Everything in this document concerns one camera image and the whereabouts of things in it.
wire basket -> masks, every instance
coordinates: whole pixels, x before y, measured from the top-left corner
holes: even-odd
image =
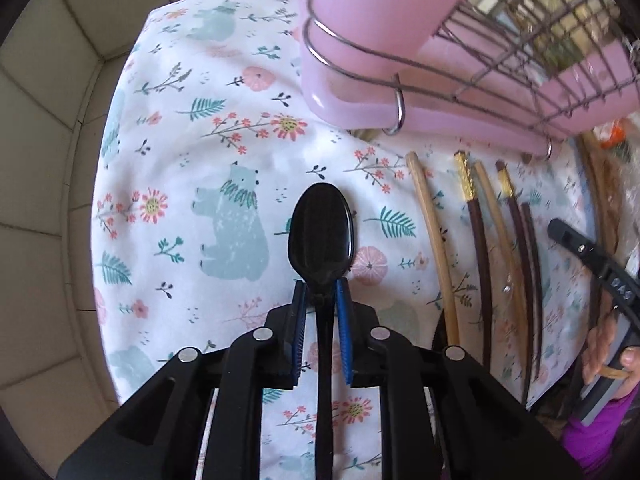
[[[614,0],[461,0],[415,59],[337,34],[318,19],[313,0],[307,12],[303,37],[315,60],[342,76],[394,90],[398,113],[395,126],[386,130],[390,134],[402,127],[411,106],[444,106],[545,142],[640,108],[640,41],[625,28]],[[398,64],[398,73],[386,80],[339,66],[316,48],[313,25],[351,48]]]

metal grid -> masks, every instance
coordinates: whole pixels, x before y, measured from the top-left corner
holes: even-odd
[[[345,76],[374,84],[395,88],[397,95],[402,92],[415,92],[429,97],[436,97],[450,103],[459,104],[472,110],[500,118],[508,123],[531,131],[534,134],[548,137],[547,125],[561,114],[571,116],[579,107],[587,108],[595,100],[606,100],[607,96],[619,92],[626,86],[635,84],[640,103],[638,89],[639,71],[635,65],[636,51],[640,46],[637,38],[629,38],[619,23],[620,10],[614,0],[462,0],[443,22],[437,37],[450,41],[462,48],[482,65],[482,68],[470,77],[462,78],[444,72],[433,66],[390,56],[381,52],[357,45],[340,36],[321,23],[313,12],[313,0],[308,1],[310,19],[303,31],[305,44],[311,54],[329,68]],[[453,92],[438,92],[433,88],[418,88],[402,84],[399,79],[384,81],[363,77],[337,66],[317,51],[309,37],[311,23],[315,23],[325,33],[361,52],[376,54],[385,59],[401,62],[406,66],[426,70],[427,72],[447,77],[456,83]],[[490,42],[491,52],[483,52],[463,41],[454,30],[461,27],[467,34],[473,34],[484,42]],[[628,65],[631,77],[618,80],[609,61],[603,54],[603,47],[612,40],[618,39],[628,49]],[[580,63],[586,56],[599,56],[608,77],[599,78],[588,63]],[[563,70],[573,66],[574,72],[593,88],[587,96],[578,94],[558,77]],[[532,106],[511,98],[506,93],[492,91],[483,86],[483,82],[491,73],[499,73],[512,82],[527,89],[532,96]],[[555,80],[564,89],[570,99],[566,104],[546,95],[540,85]],[[490,95],[497,102],[518,108],[529,114],[532,121],[523,122],[522,118],[514,118],[501,112],[500,107],[492,109],[479,106],[466,98],[469,90],[474,89]],[[568,132],[554,126],[564,134]]]

floral tablecloth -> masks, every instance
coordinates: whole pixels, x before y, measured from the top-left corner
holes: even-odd
[[[555,216],[593,231],[574,149],[566,144],[553,163],[526,166],[516,153],[457,138],[402,132],[367,144],[332,128],[308,110],[300,91],[297,8],[296,0],[183,0],[156,9],[124,67],[92,210],[96,308],[120,401],[180,348],[225,348],[260,326],[271,307],[290,301],[297,276],[287,260],[289,219],[315,182],[335,184],[353,211],[354,299],[428,348],[440,291],[404,163],[409,149],[428,168],[462,345],[478,358],[478,270],[453,159],[462,147],[484,160],[496,189],[494,162],[506,160],[535,216],[545,333],[532,403],[568,368],[586,332],[589,277],[546,236]],[[492,373],[519,396],[506,274],[484,211],[495,301]],[[504,204],[503,213],[509,219]],[[314,477],[318,347],[314,316],[307,317],[300,386],[264,393],[261,478]],[[337,478],[378,478],[378,394],[344,386],[337,342],[333,396]]]

black spoon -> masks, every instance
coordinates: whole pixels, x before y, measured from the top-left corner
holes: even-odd
[[[316,479],[331,480],[334,427],[331,367],[334,341],[335,281],[353,260],[353,219],[344,196],[331,184],[309,187],[293,210],[289,229],[289,262],[305,280],[316,310],[318,330],[318,416]]]

white fabric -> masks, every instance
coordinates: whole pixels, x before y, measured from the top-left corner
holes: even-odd
[[[462,345],[478,358],[478,270],[453,159],[463,148],[484,160],[495,189],[494,162],[503,158],[522,191],[519,200],[530,201],[535,216],[545,334],[533,402],[568,368],[586,332],[589,277],[546,236],[556,216],[592,231],[574,150],[566,144],[552,164],[526,166],[517,154],[460,139],[403,132],[368,145],[328,126],[309,112],[300,91],[296,9],[296,0],[171,4],[150,14],[125,65],[92,211],[97,310],[120,401],[180,348],[225,348],[260,326],[271,307],[290,301],[296,274],[287,260],[287,221],[315,182],[335,184],[355,215],[357,255],[348,275],[354,299],[428,348],[440,315],[439,287],[402,158],[409,149],[429,171]],[[395,213],[404,215],[396,224],[409,219],[404,228],[383,221]],[[511,225],[506,207],[503,215]],[[519,397],[510,298],[486,207],[484,220],[495,302],[492,373]],[[315,340],[308,314],[300,386],[265,395],[261,478],[314,477]],[[345,387],[337,343],[334,358],[336,476],[378,478],[377,391]]]

